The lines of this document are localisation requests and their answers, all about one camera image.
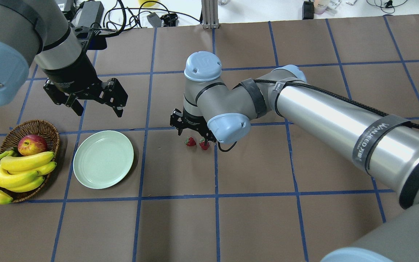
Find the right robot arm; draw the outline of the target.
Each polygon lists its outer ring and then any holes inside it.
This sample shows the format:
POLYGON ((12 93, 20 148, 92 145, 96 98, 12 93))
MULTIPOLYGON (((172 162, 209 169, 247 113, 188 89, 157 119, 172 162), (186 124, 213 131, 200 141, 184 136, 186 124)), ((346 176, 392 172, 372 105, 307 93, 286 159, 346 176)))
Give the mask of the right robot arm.
POLYGON ((197 131, 205 141, 234 144, 251 120, 274 111, 398 195, 404 212, 323 262, 419 262, 419 124, 309 85, 294 65, 241 81, 229 90, 222 63, 198 51, 186 60, 183 109, 170 126, 197 131))

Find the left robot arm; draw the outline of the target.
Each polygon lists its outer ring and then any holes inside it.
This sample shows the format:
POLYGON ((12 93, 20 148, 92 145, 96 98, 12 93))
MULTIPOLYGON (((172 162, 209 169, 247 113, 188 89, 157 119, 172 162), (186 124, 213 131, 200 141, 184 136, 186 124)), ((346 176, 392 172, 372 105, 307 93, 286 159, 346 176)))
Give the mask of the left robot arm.
POLYGON ((94 100, 122 117, 126 91, 115 78, 101 81, 86 52, 105 49, 106 39, 124 28, 101 31, 96 22, 73 28, 54 0, 0 0, 0 107, 14 99, 36 63, 48 77, 43 88, 56 105, 81 116, 80 100, 94 100))

